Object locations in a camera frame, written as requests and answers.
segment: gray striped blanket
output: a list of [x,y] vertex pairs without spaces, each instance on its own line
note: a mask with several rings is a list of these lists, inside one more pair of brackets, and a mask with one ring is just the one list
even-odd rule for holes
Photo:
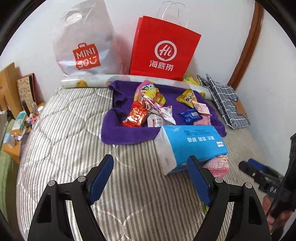
[[[104,144],[101,127],[111,107],[112,92],[107,88],[60,88],[46,104],[30,133],[17,178],[17,217],[25,240],[47,183],[72,182],[97,166],[107,153],[114,157],[114,170],[100,200],[92,206],[107,240],[194,238],[204,214],[189,175],[164,176],[153,140],[138,145]],[[231,171],[225,181],[237,185],[248,181],[256,186],[239,171],[238,163],[249,158],[263,161],[262,152],[246,128],[226,126],[226,131]],[[70,201],[67,208],[74,238],[81,240]],[[220,240],[225,239],[232,208],[229,204]]]

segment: snack bag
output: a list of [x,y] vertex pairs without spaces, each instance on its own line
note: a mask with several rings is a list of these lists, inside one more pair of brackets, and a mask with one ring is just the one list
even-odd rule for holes
[[203,103],[198,103],[198,102],[192,102],[193,103],[193,106],[194,108],[200,113],[200,114],[203,114],[203,115],[210,115],[210,111],[209,111],[209,108],[207,107],[206,104],[203,104]]
[[147,95],[142,94],[142,96],[139,98],[139,101],[149,112],[159,115],[173,125],[176,124],[173,116]]
[[189,75],[189,74],[185,74],[183,76],[183,81],[182,82],[187,83],[187,84],[202,86],[200,84],[200,81],[197,78],[195,78],[195,77],[193,77],[192,75]]
[[229,162],[226,155],[214,157],[204,164],[203,167],[209,169],[214,177],[223,178],[229,173]]
[[202,119],[202,116],[200,116],[195,109],[187,110],[185,112],[180,113],[179,115],[187,124]]
[[160,106],[165,104],[165,98],[161,93],[159,93],[158,88],[156,88],[150,81],[144,80],[136,89],[135,96],[133,98],[134,101],[141,102],[141,95],[146,95],[150,99],[154,100]]
[[[172,106],[166,106],[163,107],[167,112],[169,112],[171,115],[172,114]],[[170,126],[171,123],[160,117],[159,115],[156,114],[150,114],[147,118],[147,125],[148,127],[162,127],[162,126]]]
[[147,119],[149,111],[146,110],[139,102],[134,101],[131,106],[131,112],[121,123],[126,127],[141,127]]
[[201,95],[203,98],[205,98],[205,92],[203,92],[203,91],[198,91],[198,93],[200,93],[200,95]]
[[211,126],[211,118],[209,115],[201,115],[202,119],[193,123],[194,126]]
[[197,102],[197,99],[192,89],[185,90],[183,94],[176,98],[176,100],[185,105],[188,105],[191,108],[194,108],[192,102]]

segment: small bottle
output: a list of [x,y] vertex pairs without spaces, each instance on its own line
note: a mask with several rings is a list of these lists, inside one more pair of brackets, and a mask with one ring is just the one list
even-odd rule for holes
[[32,103],[32,113],[34,117],[39,116],[38,106],[35,102]]

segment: white plastic bag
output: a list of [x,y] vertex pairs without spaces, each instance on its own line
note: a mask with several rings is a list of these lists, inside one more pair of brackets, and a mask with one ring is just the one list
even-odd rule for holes
[[66,76],[124,74],[104,0],[88,0],[64,13],[54,30],[53,47]]

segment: pink package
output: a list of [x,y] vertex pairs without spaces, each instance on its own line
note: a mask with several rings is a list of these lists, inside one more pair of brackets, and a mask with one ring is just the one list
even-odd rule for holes
[[198,102],[194,102],[194,101],[192,103],[193,103],[194,108],[198,111],[199,114],[202,114],[202,115],[210,115],[211,114],[210,110],[206,104],[198,103]]
[[200,126],[211,126],[211,118],[209,115],[201,115],[202,119],[197,120],[193,123],[194,126],[200,125]]
[[158,88],[156,88],[152,82],[149,80],[144,80],[136,89],[133,100],[141,103],[141,98],[146,95],[150,98],[153,103],[159,104],[161,107],[165,104],[165,98],[161,93],[159,93]]
[[223,178],[229,173],[229,162],[226,155],[214,157],[204,164],[203,167],[209,169],[214,177]]

